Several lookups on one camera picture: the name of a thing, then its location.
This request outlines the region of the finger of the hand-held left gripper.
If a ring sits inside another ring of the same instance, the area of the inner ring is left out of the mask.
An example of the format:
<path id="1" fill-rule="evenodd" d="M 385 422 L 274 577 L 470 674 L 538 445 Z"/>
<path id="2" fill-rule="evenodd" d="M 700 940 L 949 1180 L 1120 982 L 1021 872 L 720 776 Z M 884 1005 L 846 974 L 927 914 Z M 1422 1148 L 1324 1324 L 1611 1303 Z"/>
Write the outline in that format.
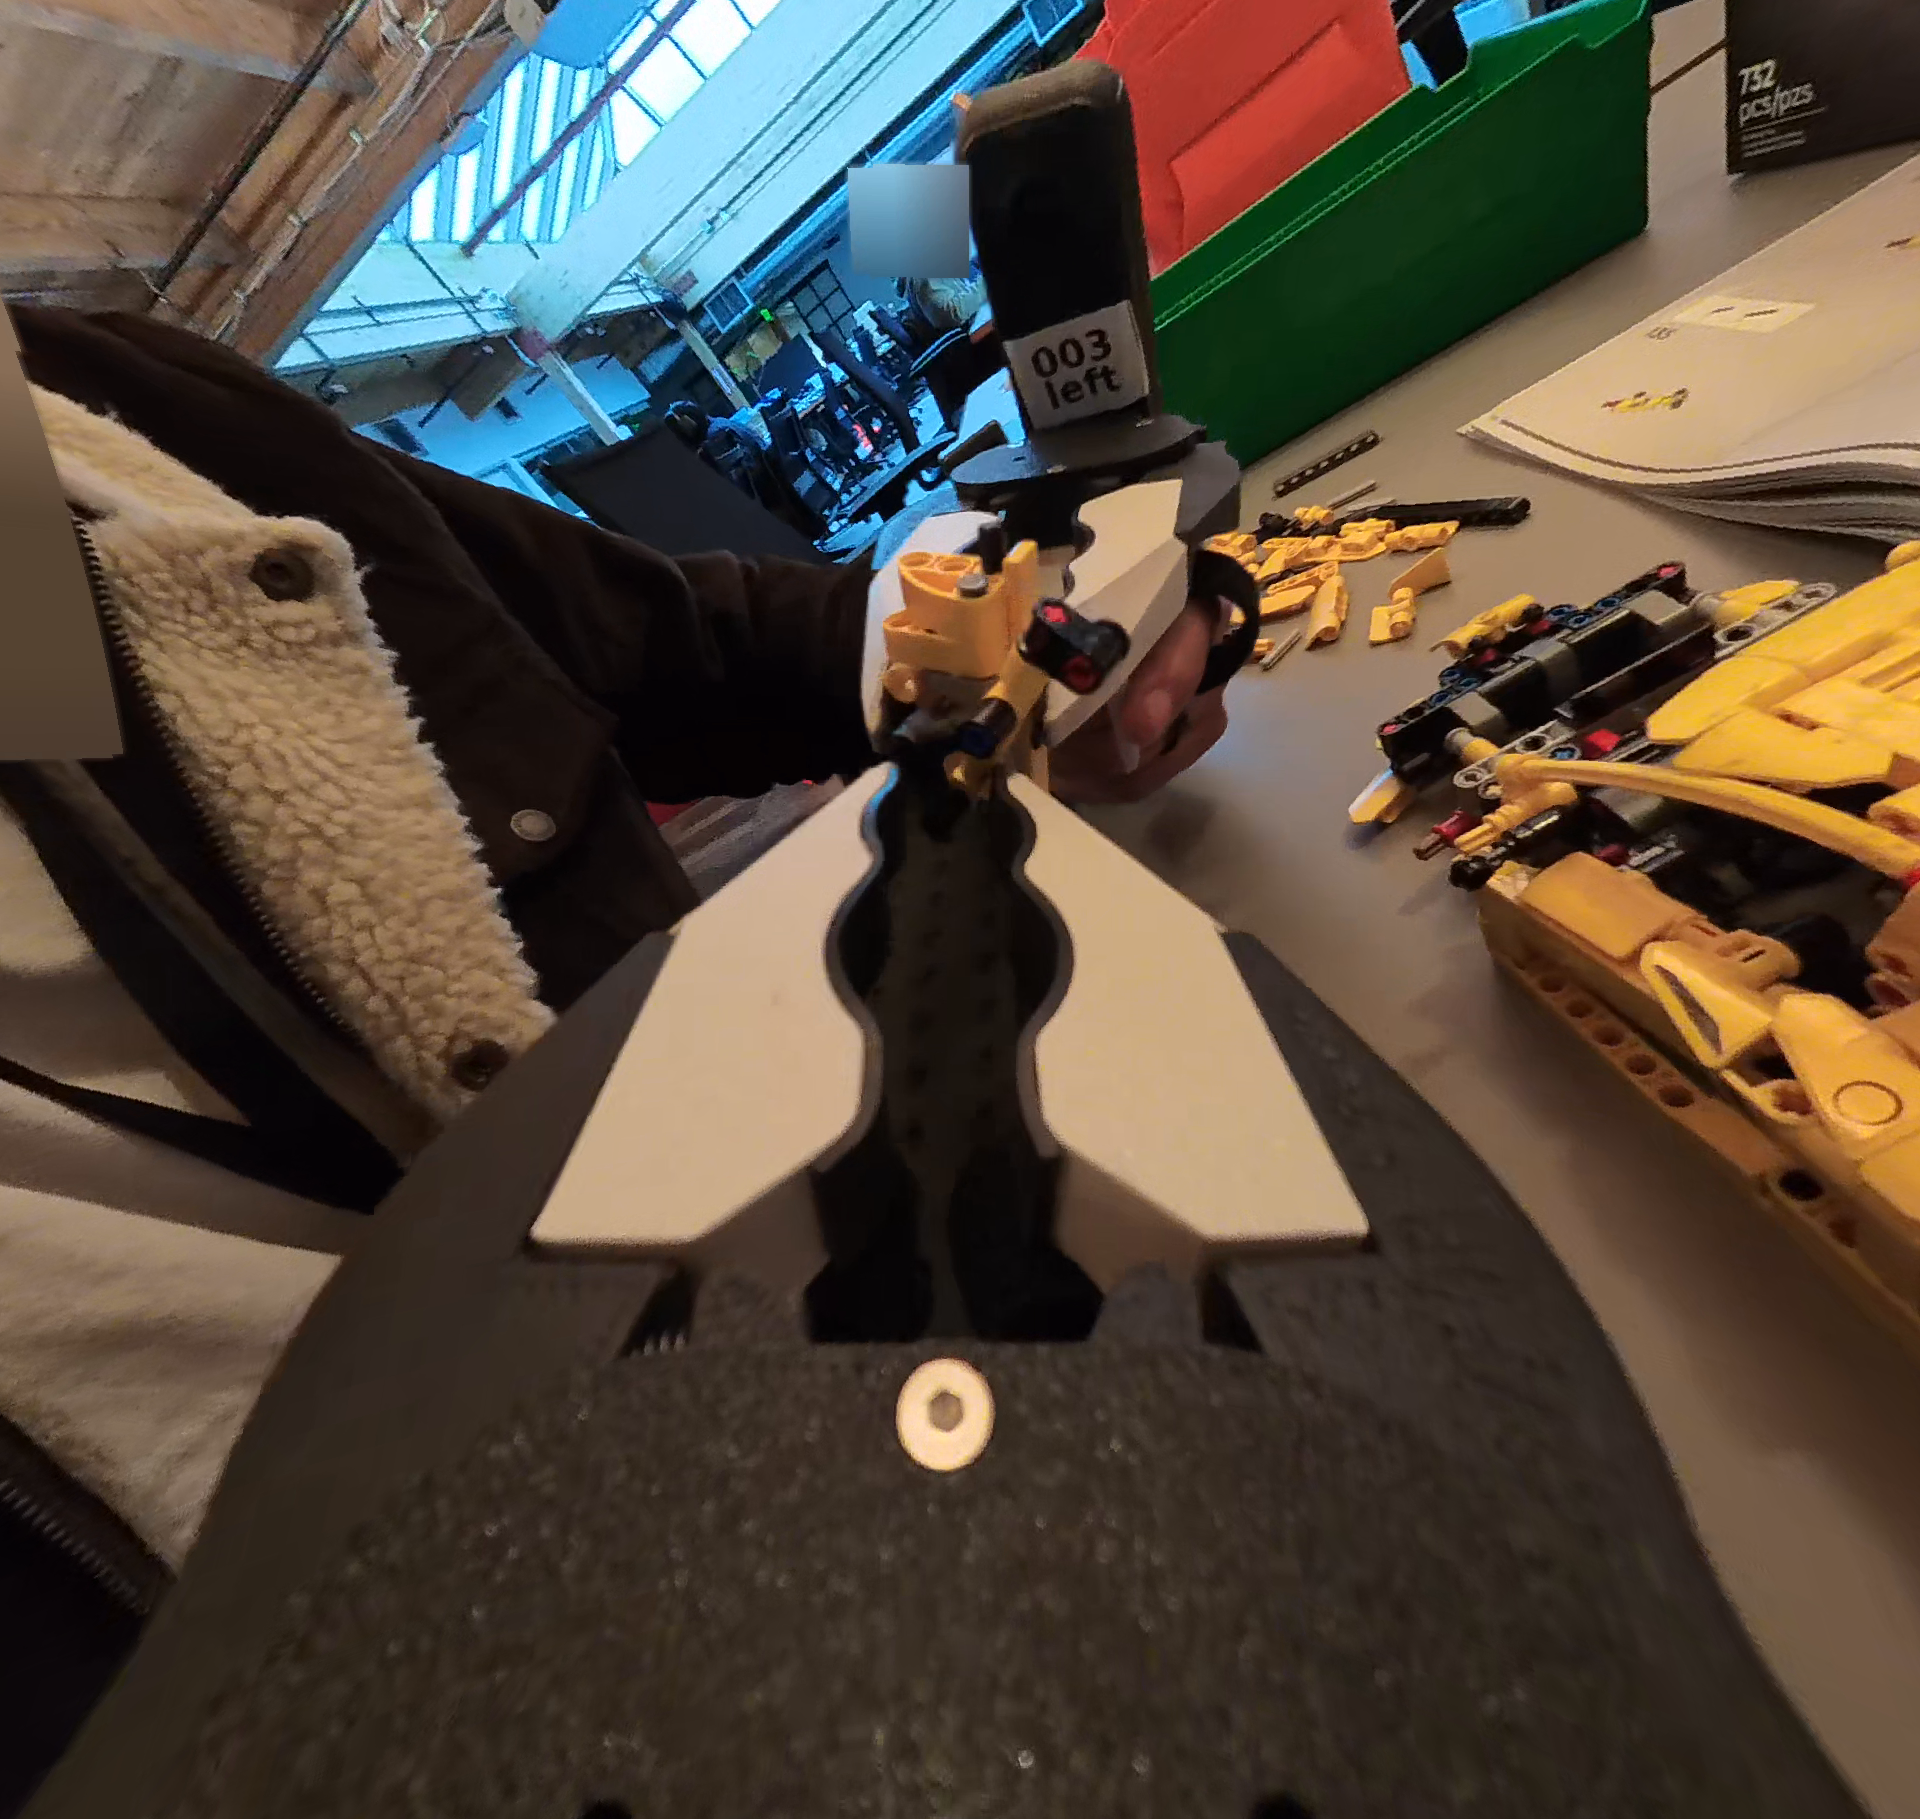
<path id="1" fill-rule="evenodd" d="M 995 567 L 979 552 L 994 520 L 934 516 L 867 590 L 867 733 L 882 749 L 916 706 L 938 721 L 995 678 Z"/>
<path id="2" fill-rule="evenodd" d="M 1128 633 L 1128 653 L 1092 693 L 1051 686 L 1055 710 L 1096 710 L 1124 691 L 1189 602 L 1189 545 L 1179 535 L 1181 479 L 1137 482 L 1081 505 L 1092 542 L 1071 565 L 1069 605 Z"/>

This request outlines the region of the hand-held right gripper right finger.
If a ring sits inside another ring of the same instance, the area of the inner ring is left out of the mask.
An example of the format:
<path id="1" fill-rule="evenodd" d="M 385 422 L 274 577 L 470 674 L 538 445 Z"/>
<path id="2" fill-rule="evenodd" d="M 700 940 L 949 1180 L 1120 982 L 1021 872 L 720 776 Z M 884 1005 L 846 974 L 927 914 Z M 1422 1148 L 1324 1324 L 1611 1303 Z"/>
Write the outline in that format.
<path id="1" fill-rule="evenodd" d="M 969 823 L 969 1327 L 1071 1342 L 1135 1275 L 1355 1256 L 1367 1209 L 1230 935 L 1014 777 Z"/>

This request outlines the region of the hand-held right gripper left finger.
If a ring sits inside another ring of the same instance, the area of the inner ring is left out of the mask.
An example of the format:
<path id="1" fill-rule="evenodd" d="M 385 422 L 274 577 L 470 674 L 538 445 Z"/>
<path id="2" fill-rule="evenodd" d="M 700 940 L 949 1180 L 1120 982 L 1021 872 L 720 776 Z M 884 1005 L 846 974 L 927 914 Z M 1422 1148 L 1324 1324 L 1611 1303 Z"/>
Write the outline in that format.
<path id="1" fill-rule="evenodd" d="M 680 920 L 531 1226 L 540 1256 L 656 1267 L 625 1348 L 686 1344 L 712 1278 L 811 1336 L 905 1336 L 924 1316 L 855 910 L 884 882 L 896 777 L 842 786 Z"/>

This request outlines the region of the yellow brick wing piece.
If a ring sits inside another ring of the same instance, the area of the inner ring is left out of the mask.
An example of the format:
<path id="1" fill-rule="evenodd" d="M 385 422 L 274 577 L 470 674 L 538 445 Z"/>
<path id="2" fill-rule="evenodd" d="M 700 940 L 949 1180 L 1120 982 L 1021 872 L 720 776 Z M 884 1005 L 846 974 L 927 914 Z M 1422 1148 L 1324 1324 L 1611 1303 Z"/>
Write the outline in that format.
<path id="1" fill-rule="evenodd" d="M 998 776 L 1051 792 L 1055 713 L 1101 695 L 1135 645 L 1117 620 L 1076 608 L 1069 589 L 1063 546 L 1021 540 L 995 565 L 905 553 L 899 602 L 878 629 L 876 751 L 931 756 L 969 798 Z"/>

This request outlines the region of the person's left hand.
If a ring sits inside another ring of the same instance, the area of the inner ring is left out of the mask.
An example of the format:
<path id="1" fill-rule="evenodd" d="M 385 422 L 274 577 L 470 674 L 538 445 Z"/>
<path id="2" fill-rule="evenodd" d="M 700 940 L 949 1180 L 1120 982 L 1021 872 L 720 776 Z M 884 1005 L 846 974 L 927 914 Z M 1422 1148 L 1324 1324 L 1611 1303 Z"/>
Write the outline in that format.
<path id="1" fill-rule="evenodd" d="M 1189 599 L 1124 691 L 1048 755 L 1048 784 L 1067 807 L 1150 798 L 1200 762 L 1227 730 L 1225 688 L 1201 689 L 1233 608 Z"/>

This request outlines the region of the pile of yellow brick pieces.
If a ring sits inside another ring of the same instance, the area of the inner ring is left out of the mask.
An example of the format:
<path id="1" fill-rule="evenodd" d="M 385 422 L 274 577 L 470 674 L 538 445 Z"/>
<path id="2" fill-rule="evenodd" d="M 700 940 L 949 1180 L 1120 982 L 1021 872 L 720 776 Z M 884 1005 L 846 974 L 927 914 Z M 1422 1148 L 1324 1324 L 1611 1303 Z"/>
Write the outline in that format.
<path id="1" fill-rule="evenodd" d="M 1322 649 L 1337 643 L 1352 614 L 1348 570 L 1382 558 L 1404 560 L 1404 565 L 1367 619 L 1367 643 L 1382 647 L 1410 639 L 1422 599 L 1453 580 L 1451 545 L 1457 532 L 1457 526 L 1401 531 L 1379 521 L 1262 540 L 1255 531 L 1243 531 L 1203 540 L 1200 556 L 1228 561 L 1253 584 L 1255 610 L 1236 605 L 1230 590 L 1227 603 L 1234 620 L 1260 620 L 1245 658 L 1271 669 L 1301 645 Z"/>

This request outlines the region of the black office chair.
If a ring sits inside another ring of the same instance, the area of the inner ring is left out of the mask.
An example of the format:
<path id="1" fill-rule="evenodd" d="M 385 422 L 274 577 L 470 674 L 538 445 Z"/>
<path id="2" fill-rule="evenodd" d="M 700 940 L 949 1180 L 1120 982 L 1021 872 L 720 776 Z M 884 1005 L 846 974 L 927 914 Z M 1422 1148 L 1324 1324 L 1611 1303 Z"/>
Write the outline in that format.
<path id="1" fill-rule="evenodd" d="M 837 496 L 778 451 L 687 447 L 655 426 L 536 466 L 540 482 L 590 521 L 674 560 L 722 553 L 790 563 L 851 563 L 876 546 L 876 529 L 830 529 Z"/>

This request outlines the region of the orange plastic carry case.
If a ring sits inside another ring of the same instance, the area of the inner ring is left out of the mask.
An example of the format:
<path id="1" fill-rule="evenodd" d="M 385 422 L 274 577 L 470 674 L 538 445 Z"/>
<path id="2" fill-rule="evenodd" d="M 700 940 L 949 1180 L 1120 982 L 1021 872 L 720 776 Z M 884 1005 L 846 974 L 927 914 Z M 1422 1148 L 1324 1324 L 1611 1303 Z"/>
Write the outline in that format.
<path id="1" fill-rule="evenodd" d="M 1132 103 L 1152 274 L 1409 89 L 1390 0 L 1105 0 L 1084 54 Z"/>

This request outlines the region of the long black brick beam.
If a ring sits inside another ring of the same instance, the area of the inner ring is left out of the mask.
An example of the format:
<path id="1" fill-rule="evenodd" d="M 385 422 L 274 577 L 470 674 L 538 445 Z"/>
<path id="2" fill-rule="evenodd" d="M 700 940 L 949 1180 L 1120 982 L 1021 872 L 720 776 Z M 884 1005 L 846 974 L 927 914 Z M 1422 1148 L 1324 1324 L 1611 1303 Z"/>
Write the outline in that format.
<path id="1" fill-rule="evenodd" d="M 1525 496 L 1451 499 L 1438 502 L 1372 502 L 1372 505 L 1300 505 L 1291 511 L 1262 513 L 1255 535 L 1262 540 L 1301 539 L 1321 532 L 1339 532 L 1345 526 L 1388 523 L 1390 529 L 1457 526 L 1457 529 L 1511 529 L 1529 520 L 1532 500 Z"/>

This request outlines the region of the green plastic bin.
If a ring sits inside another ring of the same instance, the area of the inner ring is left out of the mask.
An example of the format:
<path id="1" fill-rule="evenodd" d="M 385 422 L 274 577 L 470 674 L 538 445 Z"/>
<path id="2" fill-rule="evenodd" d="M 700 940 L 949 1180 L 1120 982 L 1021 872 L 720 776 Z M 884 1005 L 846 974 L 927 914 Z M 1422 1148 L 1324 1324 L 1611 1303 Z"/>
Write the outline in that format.
<path id="1" fill-rule="evenodd" d="M 1156 280 L 1166 405 L 1260 461 L 1647 222 L 1652 0 L 1486 38 Z"/>

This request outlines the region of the yellow toy brick car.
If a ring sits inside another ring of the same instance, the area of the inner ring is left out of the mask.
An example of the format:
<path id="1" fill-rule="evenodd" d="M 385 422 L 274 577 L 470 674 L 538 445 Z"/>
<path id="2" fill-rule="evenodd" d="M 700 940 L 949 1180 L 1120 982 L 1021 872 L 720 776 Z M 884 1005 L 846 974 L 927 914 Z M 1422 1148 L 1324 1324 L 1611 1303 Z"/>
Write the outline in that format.
<path id="1" fill-rule="evenodd" d="M 1917 1335 L 1917 563 L 1517 596 L 1378 731 L 1496 967 L 1908 1348 Z"/>

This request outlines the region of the open instruction booklet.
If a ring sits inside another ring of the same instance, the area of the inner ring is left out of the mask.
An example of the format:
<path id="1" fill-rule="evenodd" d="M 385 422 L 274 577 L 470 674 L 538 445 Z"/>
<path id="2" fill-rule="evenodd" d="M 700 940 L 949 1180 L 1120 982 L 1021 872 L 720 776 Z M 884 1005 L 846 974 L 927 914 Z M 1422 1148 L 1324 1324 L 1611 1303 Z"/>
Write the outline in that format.
<path id="1" fill-rule="evenodd" d="M 1462 427 L 1674 511 L 1917 537 L 1917 159 Z"/>

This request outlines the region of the toy car set box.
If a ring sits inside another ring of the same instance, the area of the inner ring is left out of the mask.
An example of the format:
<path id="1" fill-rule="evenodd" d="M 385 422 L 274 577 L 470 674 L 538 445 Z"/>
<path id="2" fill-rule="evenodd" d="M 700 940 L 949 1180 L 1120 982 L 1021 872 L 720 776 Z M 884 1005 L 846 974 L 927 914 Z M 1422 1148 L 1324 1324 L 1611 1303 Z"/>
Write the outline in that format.
<path id="1" fill-rule="evenodd" d="M 1914 143 L 1917 0 L 1724 0 L 1726 170 Z"/>

